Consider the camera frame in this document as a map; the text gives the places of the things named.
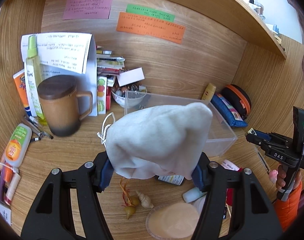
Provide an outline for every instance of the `hand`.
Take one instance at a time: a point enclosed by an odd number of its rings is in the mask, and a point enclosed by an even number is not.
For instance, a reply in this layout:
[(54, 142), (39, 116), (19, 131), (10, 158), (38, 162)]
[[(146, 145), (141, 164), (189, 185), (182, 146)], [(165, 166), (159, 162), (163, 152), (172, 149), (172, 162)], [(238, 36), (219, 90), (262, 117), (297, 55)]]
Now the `hand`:
[[(277, 190), (281, 189), (282, 187), (284, 187), (286, 185), (286, 183), (284, 181), (285, 177), (286, 177), (286, 172), (282, 169), (282, 165), (280, 165), (278, 167), (277, 182), (275, 184)], [(302, 179), (301, 170), (299, 170), (297, 172), (296, 181), (294, 182), (292, 190), (296, 189), (299, 186), (301, 179)]]

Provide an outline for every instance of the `purple paper note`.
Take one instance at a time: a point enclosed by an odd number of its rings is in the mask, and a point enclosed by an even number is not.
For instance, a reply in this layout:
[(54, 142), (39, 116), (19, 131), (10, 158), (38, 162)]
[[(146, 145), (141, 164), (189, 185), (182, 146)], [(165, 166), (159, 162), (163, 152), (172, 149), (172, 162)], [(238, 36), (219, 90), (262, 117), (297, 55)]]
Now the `purple paper note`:
[(67, 0), (63, 20), (108, 19), (113, 0)]

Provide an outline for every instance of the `silver screw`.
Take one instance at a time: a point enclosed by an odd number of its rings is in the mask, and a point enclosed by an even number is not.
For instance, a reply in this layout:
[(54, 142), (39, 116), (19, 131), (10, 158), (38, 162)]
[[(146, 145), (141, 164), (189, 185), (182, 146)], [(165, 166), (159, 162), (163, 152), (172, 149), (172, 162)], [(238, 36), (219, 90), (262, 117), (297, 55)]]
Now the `silver screw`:
[(87, 163), (84, 164), (84, 166), (85, 166), (86, 168), (92, 168), (93, 165), (94, 165), (93, 162), (87, 162)]
[(217, 163), (217, 162), (210, 162), (209, 163), (209, 166), (211, 167), (211, 168), (217, 168), (218, 166), (219, 166), (219, 164)]
[(53, 175), (56, 175), (56, 174), (58, 174), (60, 172), (60, 169), (59, 168), (54, 168), (54, 169), (52, 169), (52, 174)]
[(247, 175), (250, 175), (252, 173), (252, 171), (249, 168), (244, 168), (244, 173)]

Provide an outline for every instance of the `white wall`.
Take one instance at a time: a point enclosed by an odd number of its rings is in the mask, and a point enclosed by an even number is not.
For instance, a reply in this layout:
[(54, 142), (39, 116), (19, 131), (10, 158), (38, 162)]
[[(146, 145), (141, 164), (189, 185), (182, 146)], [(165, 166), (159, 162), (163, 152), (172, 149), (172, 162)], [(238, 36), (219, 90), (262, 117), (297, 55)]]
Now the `white wall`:
[(302, 43), (297, 12), (287, 0), (255, 0), (255, 2), (265, 7), (265, 23), (276, 24), (281, 34)]

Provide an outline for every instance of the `brown mug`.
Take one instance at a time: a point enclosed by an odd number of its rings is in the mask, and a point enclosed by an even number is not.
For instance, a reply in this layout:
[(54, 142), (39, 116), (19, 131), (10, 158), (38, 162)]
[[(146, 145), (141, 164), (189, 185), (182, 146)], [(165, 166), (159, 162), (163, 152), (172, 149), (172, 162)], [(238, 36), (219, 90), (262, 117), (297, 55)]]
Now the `brown mug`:
[[(45, 79), (39, 84), (37, 92), (48, 127), (56, 136), (75, 133), (81, 121), (92, 112), (92, 92), (77, 91), (74, 76), (58, 75)], [(79, 97), (90, 98), (89, 109), (81, 115), (77, 100)]]

